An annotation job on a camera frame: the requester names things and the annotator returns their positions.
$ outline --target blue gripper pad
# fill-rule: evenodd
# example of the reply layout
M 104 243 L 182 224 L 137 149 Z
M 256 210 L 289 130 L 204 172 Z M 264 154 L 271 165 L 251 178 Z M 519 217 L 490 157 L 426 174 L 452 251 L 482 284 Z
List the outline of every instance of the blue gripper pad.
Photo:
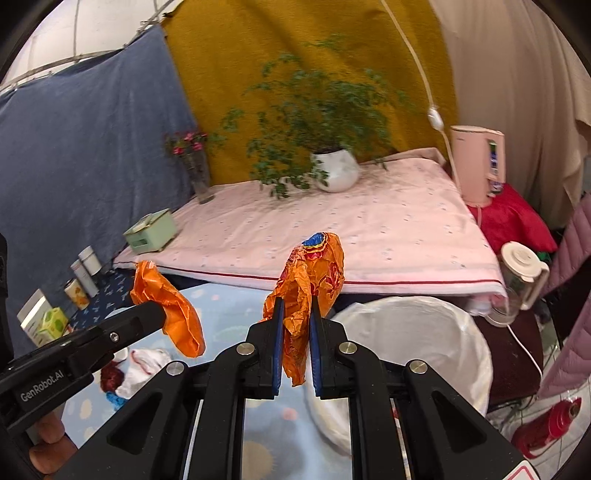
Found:
M 273 351 L 273 380 L 272 380 L 272 389 L 274 395 L 279 395 L 279 387 L 281 386 L 281 367 L 283 365 L 283 317 L 284 317 L 284 306 L 283 302 L 279 305 L 275 304 L 275 306 L 280 306 L 281 312 L 273 312 L 273 316 L 275 317 L 278 315 L 278 322 L 277 322 L 277 335 L 275 337 L 275 349 Z
M 320 345 L 318 343 L 317 319 L 314 310 L 310 314 L 310 362 L 312 364 L 312 382 L 316 396 L 322 390 L 322 365 L 320 362 Z

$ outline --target blue curtain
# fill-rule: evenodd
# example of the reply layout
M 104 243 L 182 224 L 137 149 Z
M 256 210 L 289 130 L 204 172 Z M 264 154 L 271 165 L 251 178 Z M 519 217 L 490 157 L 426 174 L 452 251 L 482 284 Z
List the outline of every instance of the blue curtain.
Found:
M 159 26 L 0 98 L 0 232 L 16 355 L 33 348 L 16 315 L 37 288 L 71 312 L 63 287 L 78 252 L 92 245 L 110 260 L 140 217 L 187 202 L 189 178 L 163 139 L 195 127 Z

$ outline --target red thermos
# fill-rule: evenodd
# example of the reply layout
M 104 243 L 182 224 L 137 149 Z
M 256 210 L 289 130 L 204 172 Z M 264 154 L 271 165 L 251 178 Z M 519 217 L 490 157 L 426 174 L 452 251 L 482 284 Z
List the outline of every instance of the red thermos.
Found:
M 523 424 L 513 434 L 511 443 L 525 458 L 537 458 L 532 450 L 539 450 L 555 442 L 569 431 L 570 424 L 581 410 L 581 398 L 563 400 L 554 405 L 541 417 Z

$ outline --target red cloth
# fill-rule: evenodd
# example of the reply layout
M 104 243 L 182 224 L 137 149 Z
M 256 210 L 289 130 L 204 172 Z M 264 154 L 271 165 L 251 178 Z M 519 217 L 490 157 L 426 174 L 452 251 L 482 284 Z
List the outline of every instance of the red cloth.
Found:
M 468 208 L 477 219 L 478 209 Z M 482 209 L 480 229 L 496 254 L 507 242 L 519 242 L 534 252 L 553 253 L 558 249 L 544 221 L 508 184 Z

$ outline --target pink electric kettle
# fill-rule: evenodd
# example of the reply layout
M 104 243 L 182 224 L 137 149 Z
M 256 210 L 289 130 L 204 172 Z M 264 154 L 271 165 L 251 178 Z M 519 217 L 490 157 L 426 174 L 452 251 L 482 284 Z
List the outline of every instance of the pink electric kettle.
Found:
M 486 207 L 505 183 L 505 136 L 496 130 L 455 125 L 452 151 L 462 198 Z

